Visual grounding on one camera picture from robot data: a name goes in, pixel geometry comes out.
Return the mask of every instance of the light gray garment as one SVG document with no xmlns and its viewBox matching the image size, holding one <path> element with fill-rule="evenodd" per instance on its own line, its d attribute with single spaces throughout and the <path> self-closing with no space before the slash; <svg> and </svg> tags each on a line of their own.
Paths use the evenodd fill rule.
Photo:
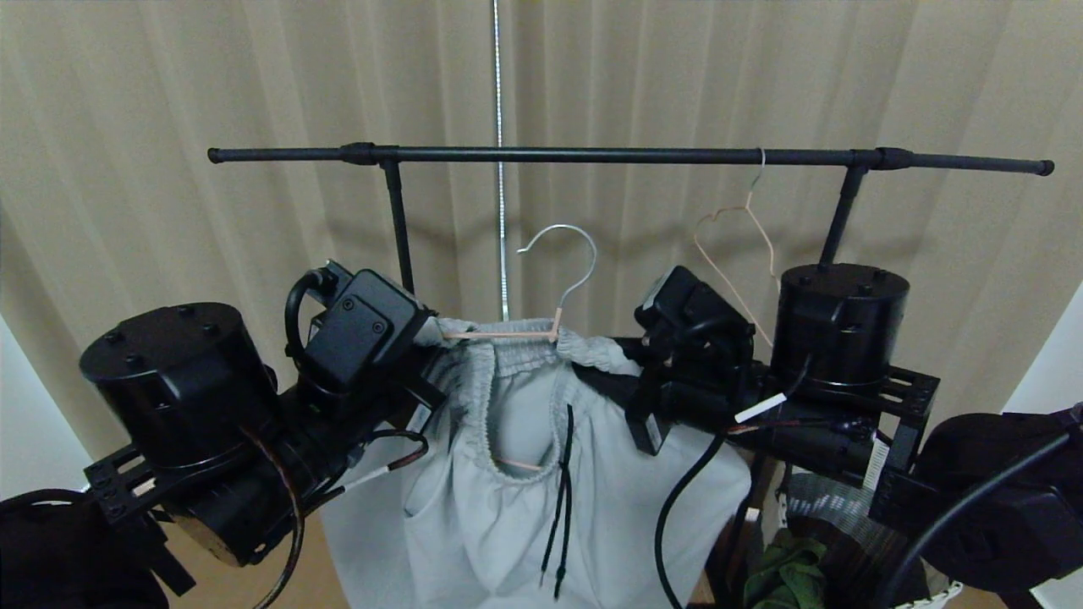
<svg viewBox="0 0 1083 609">
<path fill-rule="evenodd" d="M 440 324 L 444 332 L 542 332 L 551 321 Z M 431 326 L 418 342 L 443 344 Z M 565 329 L 556 345 L 545 339 L 456 341 L 430 377 L 448 402 L 430 423 L 429 456 L 324 508 L 332 559 L 353 607 L 666 605 L 654 568 L 655 521 L 709 437 L 677 427 L 656 457 L 640 453 L 623 411 L 580 383 L 571 362 L 638 372 L 612 340 Z M 572 533 L 567 574 L 553 602 L 563 523 L 544 585 L 538 581 L 556 514 L 566 404 L 575 422 Z M 397 441 L 381 442 L 391 451 Z M 358 469 L 402 454 L 377 455 L 377 449 Z M 542 469 L 497 464 L 494 456 Z M 715 539 L 748 487 L 747 467 L 727 446 L 674 507 L 663 554 L 680 598 L 691 595 Z"/>
</svg>

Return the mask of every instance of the laundry basket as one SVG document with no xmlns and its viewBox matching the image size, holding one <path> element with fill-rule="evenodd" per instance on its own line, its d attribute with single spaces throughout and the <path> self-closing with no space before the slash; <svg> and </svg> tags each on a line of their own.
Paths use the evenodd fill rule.
<svg viewBox="0 0 1083 609">
<path fill-rule="evenodd" d="M 827 578 L 827 607 L 869 607 L 883 578 L 899 562 L 906 539 L 869 518 L 871 489 L 856 489 L 795 469 L 779 489 L 780 526 L 827 546 L 820 568 Z M 942 609 L 963 592 L 921 561 L 906 578 L 897 609 Z"/>
</svg>

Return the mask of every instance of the white wall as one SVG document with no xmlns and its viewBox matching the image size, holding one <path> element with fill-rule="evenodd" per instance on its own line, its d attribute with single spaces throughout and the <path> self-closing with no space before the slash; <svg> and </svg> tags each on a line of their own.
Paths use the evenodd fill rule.
<svg viewBox="0 0 1083 609">
<path fill-rule="evenodd" d="M 81 489 L 87 483 L 82 468 L 90 463 L 0 318 L 0 497 L 35 489 Z"/>
<path fill-rule="evenodd" d="M 1053 334 L 1046 339 L 1004 406 L 1005 412 L 1051 413 L 1083 401 L 1083 285 L 1075 291 Z M 1054 580 L 1033 591 L 1048 609 L 1079 607 L 1083 571 Z"/>
</svg>

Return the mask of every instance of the beige curtain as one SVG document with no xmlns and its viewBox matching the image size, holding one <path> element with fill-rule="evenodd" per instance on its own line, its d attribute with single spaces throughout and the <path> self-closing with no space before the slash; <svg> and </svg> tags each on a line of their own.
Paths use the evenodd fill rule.
<svg viewBox="0 0 1083 609">
<path fill-rule="evenodd" d="M 1053 158 L 1049 178 L 873 173 L 839 259 L 912 284 L 896 363 L 943 378 L 937 417 L 996 411 L 1083 277 L 1083 4 L 500 0 L 505 143 L 871 147 Z M 492 3 L 3 3 L 0 310 L 95 456 L 122 429 L 81 350 L 155 307 L 221 300 L 286 377 L 280 311 L 335 258 L 397 276 L 382 176 L 337 164 L 213 166 L 208 146 L 495 141 Z M 743 202 L 748 167 L 507 167 L 509 250 L 551 222 L 597 239 L 569 303 L 588 334 L 631 311 Z M 490 165 L 406 165 L 419 296 L 499 318 Z M 782 270 L 815 260 L 840 169 L 768 167 L 755 209 Z M 770 332 L 747 218 L 703 233 Z M 513 316 L 548 315 L 585 263 L 572 237 L 511 254 Z M 767 358 L 766 345 L 758 355 Z"/>
</svg>

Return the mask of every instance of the silver hanger hook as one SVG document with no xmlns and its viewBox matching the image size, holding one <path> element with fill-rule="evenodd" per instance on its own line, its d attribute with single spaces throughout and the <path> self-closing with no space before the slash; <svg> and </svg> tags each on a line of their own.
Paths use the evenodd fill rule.
<svg viewBox="0 0 1083 609">
<path fill-rule="evenodd" d="M 767 167 L 767 151 L 759 148 L 759 172 L 753 178 L 752 184 L 748 185 L 748 191 L 753 191 L 756 187 L 756 182 L 764 177 L 764 168 Z"/>
<path fill-rule="evenodd" d="M 590 278 L 590 275 L 595 274 L 595 264 L 598 262 L 598 246 L 595 245 L 595 239 L 592 239 L 590 237 L 590 235 L 586 231 L 584 231 L 583 229 L 580 229 L 580 228 L 578 228 L 578 226 L 576 226 L 574 224 L 550 224 L 550 225 L 542 229 L 542 231 L 538 234 L 534 235 L 534 238 L 532 238 L 530 241 L 530 243 L 526 244 L 525 247 L 520 247 L 519 249 L 517 249 L 516 254 L 526 254 L 527 251 L 531 250 L 532 247 L 534 247 L 534 244 L 539 238 L 542 238 L 542 235 L 544 235 L 544 234 L 546 234 L 549 231 L 552 231 L 554 229 L 567 229 L 567 230 L 571 230 L 571 231 L 575 231 L 575 232 L 579 233 L 580 235 L 583 235 L 583 237 L 587 239 L 587 244 L 590 246 L 590 268 L 587 269 L 587 274 L 583 275 L 582 280 L 579 280 L 579 281 L 575 282 L 574 284 L 572 284 L 571 287 L 569 287 L 567 289 L 564 290 L 564 295 L 560 297 L 560 304 L 558 304 L 557 308 L 558 309 L 563 309 L 564 308 L 564 300 L 567 300 L 567 296 L 570 294 L 572 294 L 572 291 L 574 291 L 575 288 L 577 288 L 580 285 L 587 283 L 587 281 Z"/>
</svg>

